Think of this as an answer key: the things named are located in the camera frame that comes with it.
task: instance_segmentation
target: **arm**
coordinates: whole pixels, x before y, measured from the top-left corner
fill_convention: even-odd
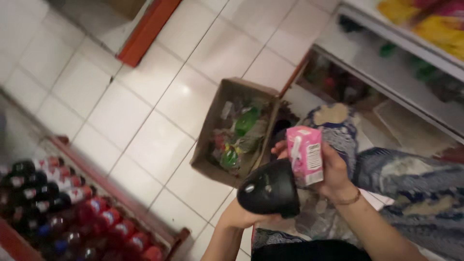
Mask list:
[[[272,153],[286,157],[286,142],[279,142]],[[411,242],[402,237],[361,196],[349,205],[337,202],[355,199],[358,188],[351,183],[347,167],[338,153],[329,144],[322,144],[324,181],[317,184],[319,193],[334,203],[343,219],[363,244],[374,261],[427,261]]]
[[[245,228],[257,222],[279,219],[282,219],[280,215],[250,213],[234,199],[219,218],[201,261],[235,261]]]

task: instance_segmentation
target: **pink juice box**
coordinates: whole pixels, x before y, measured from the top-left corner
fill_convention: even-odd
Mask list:
[[[289,159],[296,183],[309,186],[322,181],[322,133],[305,126],[287,129]]]

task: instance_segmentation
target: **barcode scanner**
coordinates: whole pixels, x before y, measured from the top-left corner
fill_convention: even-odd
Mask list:
[[[282,218],[298,215],[300,201],[290,161],[279,159],[251,172],[240,185],[237,200],[255,214],[280,214]]]

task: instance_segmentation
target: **cardboard box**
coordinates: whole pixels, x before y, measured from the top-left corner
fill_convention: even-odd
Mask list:
[[[213,136],[213,130],[220,121],[220,115],[226,101],[232,99],[237,95],[245,95],[248,97],[261,97],[270,101],[272,105],[272,113],[269,119],[269,126],[267,128],[264,142],[253,154],[246,155],[248,164],[240,164],[238,177],[233,176],[221,167],[208,161],[209,143]],[[216,95],[214,96],[211,107],[209,108],[203,128],[201,129],[200,137],[198,138],[197,146],[190,161],[191,166],[199,173],[223,184],[238,188],[242,181],[248,174],[259,166],[263,156],[263,148],[267,147],[271,131],[274,127],[275,119],[280,107],[280,100],[278,98],[278,91],[269,87],[261,86],[249,81],[241,80],[239,78],[223,79],[219,85]]]
[[[106,0],[118,14],[133,20],[147,0]]]

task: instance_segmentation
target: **bracelet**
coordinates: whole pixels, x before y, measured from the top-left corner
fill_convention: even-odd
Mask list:
[[[334,205],[346,206],[346,205],[356,203],[359,200],[359,198],[361,198],[361,190],[358,189],[358,193],[356,194],[354,198],[348,199],[348,200],[340,200],[339,202],[332,202],[332,203]]]

